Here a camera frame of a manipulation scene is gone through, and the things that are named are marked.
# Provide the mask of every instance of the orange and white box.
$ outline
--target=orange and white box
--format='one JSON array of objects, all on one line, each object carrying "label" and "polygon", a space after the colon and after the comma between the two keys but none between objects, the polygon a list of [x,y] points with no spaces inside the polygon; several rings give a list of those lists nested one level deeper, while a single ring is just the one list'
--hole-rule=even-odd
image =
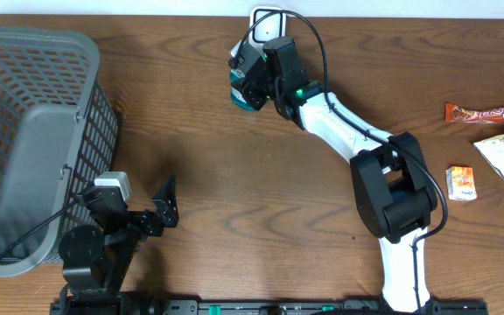
[{"label": "orange and white box", "polygon": [[472,167],[453,166],[446,170],[446,184],[450,200],[475,200],[478,198],[473,183]]}]

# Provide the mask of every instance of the white wall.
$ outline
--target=white wall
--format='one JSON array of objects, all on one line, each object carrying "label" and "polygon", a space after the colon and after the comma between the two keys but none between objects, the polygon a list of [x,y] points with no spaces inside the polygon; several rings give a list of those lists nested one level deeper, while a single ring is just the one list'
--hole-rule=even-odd
[{"label": "white wall", "polygon": [[0,0],[0,13],[248,16],[257,5],[307,17],[504,18],[504,0]]}]

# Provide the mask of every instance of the wood grain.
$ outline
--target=wood grain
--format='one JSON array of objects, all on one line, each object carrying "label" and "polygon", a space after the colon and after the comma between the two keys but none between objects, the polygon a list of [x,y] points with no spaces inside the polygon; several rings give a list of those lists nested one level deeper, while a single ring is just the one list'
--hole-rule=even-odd
[{"label": "wood grain", "polygon": [[[478,298],[504,314],[504,181],[472,147],[504,126],[445,124],[444,103],[504,105],[504,21],[314,18],[330,85],[369,123],[419,139],[445,189],[445,169],[474,168],[479,198],[449,203],[425,246],[437,298]],[[349,166],[276,114],[229,99],[228,51],[240,17],[0,16],[0,25],[76,30],[101,51],[100,79],[122,113],[114,168],[129,174],[132,209],[152,207],[178,177],[180,224],[141,247],[125,290],[204,299],[341,299],[382,289],[378,242],[354,207]],[[319,48],[297,20],[288,33],[311,77]],[[440,221],[440,210],[432,216]],[[47,313],[61,267],[0,278],[0,313]]]}]

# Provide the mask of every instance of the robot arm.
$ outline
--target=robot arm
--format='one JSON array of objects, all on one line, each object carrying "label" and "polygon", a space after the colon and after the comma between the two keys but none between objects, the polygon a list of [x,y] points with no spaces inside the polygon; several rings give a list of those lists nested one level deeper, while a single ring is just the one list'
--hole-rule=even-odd
[{"label": "robot arm", "polygon": [[[273,100],[280,116],[322,138],[350,164],[357,210],[381,244],[382,294],[393,310],[416,311],[411,244],[431,222],[431,211],[437,207],[434,189],[410,161],[366,138],[336,112],[371,135],[408,151],[424,165],[417,140],[409,133],[392,136],[371,126],[343,106],[334,93],[328,94],[333,104],[329,108],[322,85],[308,80],[291,37],[266,42],[263,54],[248,43],[243,44],[239,56],[236,51],[229,61],[233,73],[238,74],[231,86],[242,102],[260,110]],[[402,176],[389,183],[384,178],[387,172],[402,172]],[[419,244],[418,290],[425,303],[430,294],[424,283],[423,244]]]}]

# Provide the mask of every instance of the plastic crate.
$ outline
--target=plastic crate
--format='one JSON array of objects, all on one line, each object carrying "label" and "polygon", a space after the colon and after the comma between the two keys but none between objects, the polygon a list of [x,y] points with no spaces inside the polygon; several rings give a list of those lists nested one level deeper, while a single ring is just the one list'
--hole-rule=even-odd
[{"label": "plastic crate", "polygon": [[[80,33],[0,27],[0,252],[109,169],[118,122],[99,62]],[[75,206],[15,248],[0,277],[60,262],[61,236],[86,223]]]}]

